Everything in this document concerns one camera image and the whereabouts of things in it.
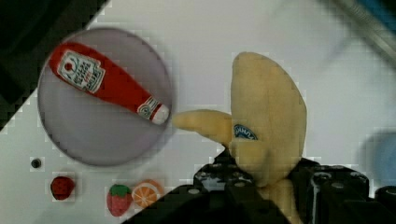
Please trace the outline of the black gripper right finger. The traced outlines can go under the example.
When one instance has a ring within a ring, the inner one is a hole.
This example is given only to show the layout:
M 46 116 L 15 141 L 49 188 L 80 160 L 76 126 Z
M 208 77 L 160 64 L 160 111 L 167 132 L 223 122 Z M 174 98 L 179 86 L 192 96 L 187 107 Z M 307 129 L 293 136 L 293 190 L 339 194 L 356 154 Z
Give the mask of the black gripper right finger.
M 396 224 L 395 188 L 370 197 L 370 181 L 358 171 L 302 159 L 289 180 L 304 224 Z

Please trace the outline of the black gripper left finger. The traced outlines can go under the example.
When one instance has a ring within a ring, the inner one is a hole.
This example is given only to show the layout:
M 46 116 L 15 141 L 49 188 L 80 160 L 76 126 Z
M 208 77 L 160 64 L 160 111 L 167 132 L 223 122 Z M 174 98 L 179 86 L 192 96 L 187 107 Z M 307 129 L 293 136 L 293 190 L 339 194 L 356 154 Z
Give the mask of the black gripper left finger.
M 191 185 L 171 190 L 122 224 L 290 223 L 225 149 L 195 173 Z

